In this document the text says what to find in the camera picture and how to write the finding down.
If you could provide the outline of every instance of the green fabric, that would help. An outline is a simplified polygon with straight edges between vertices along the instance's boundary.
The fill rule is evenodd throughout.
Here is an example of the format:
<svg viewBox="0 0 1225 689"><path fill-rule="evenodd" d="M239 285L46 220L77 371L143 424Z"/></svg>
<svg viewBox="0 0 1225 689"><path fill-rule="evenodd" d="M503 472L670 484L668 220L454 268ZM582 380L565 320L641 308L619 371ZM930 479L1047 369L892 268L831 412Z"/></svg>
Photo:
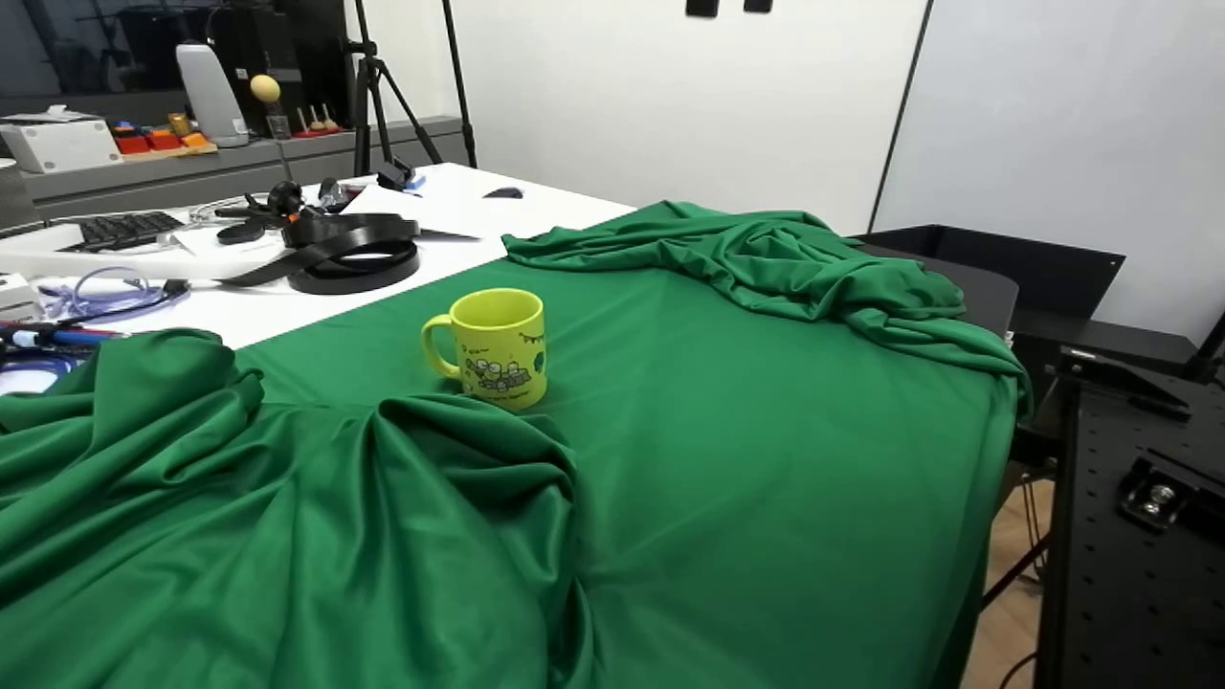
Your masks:
<svg viewBox="0 0 1225 689"><path fill-rule="evenodd" d="M868 257L800 211L715 215L653 203L590 230L505 239L505 254L571 271L673 268L747 310L839 317L876 345L1024 380L998 337L956 320L956 285L920 259Z"/></svg>
<svg viewBox="0 0 1225 689"><path fill-rule="evenodd" d="M474 286L548 301L531 412L419 354ZM673 271L503 259L239 364L109 345L0 403L0 679L956 684L1011 420L1006 374Z"/></svg>

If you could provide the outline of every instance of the stand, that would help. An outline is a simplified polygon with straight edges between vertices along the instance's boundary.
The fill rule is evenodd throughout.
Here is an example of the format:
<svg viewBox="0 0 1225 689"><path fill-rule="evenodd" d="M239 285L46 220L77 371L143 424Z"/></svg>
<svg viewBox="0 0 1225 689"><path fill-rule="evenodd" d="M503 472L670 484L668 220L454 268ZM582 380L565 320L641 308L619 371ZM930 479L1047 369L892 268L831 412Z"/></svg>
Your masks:
<svg viewBox="0 0 1225 689"><path fill-rule="evenodd" d="M420 128L420 119L415 116L405 93L394 86L386 60L378 56L378 47L373 42L373 26L369 26L369 7L365 0L355 0L355 26L359 26L359 42L350 42L350 55L359 55L355 60L355 86L351 86L351 134L355 134L355 149L351 149L351 171L369 176L373 171L373 123L369 123L369 104L374 104L374 128L378 128L378 155L382 163L392 163L392 138L386 138L386 116L382 116L382 93L378 79L392 86L400 106L410 116L415 134L420 141L420 149L430 155L434 163L440 163L446 157L437 155L430 132Z"/></svg>

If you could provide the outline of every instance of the desk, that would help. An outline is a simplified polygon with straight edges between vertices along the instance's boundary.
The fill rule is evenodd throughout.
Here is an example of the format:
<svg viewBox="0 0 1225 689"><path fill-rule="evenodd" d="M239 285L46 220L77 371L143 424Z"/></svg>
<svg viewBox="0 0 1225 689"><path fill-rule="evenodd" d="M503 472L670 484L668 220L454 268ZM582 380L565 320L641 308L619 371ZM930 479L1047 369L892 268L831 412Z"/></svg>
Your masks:
<svg viewBox="0 0 1225 689"><path fill-rule="evenodd" d="M491 215L491 235L618 211L522 189L554 203ZM0 536L37 544L0 564L0 679L956 684L1017 403L1006 374L752 313L668 268L484 266L491 239L440 275L462 245L425 250L437 271L425 254L382 296L199 291L143 317L246 349L104 349L96 411L121 411L104 417L119 433L79 397L37 405L67 412L37 424L0 403L0 428L26 433L0 433L0 460L73 457L67 474L23 457L18 485L0 472L0 494L37 511L0 512ZM548 301L553 396L525 417L449 396L419 355L419 326L491 285ZM195 374L202 397L175 387Z"/></svg>
<svg viewBox="0 0 1225 689"><path fill-rule="evenodd" d="M1160 384L1189 403L1188 424L1096 384L1081 389L1058 479L1038 684L1225 684L1225 549L1117 512L1117 485L1146 449L1225 474L1225 396Z"/></svg>

